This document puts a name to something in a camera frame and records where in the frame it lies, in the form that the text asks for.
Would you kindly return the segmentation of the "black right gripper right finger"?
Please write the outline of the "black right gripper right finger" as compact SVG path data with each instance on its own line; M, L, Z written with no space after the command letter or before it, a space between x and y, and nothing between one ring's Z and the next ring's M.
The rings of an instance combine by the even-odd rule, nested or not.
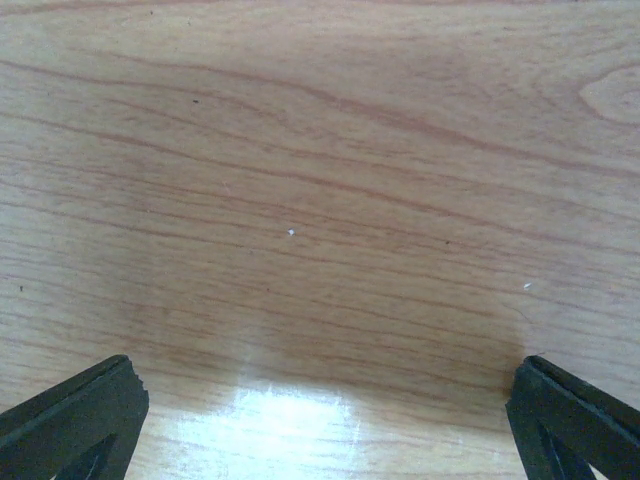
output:
M529 479L639 477L639 411L540 356L516 369L506 412Z

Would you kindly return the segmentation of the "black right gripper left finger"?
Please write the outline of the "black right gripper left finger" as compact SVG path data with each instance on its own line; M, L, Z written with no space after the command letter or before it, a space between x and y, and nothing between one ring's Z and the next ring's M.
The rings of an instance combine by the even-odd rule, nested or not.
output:
M149 409L114 355L1 414L3 479L123 479Z

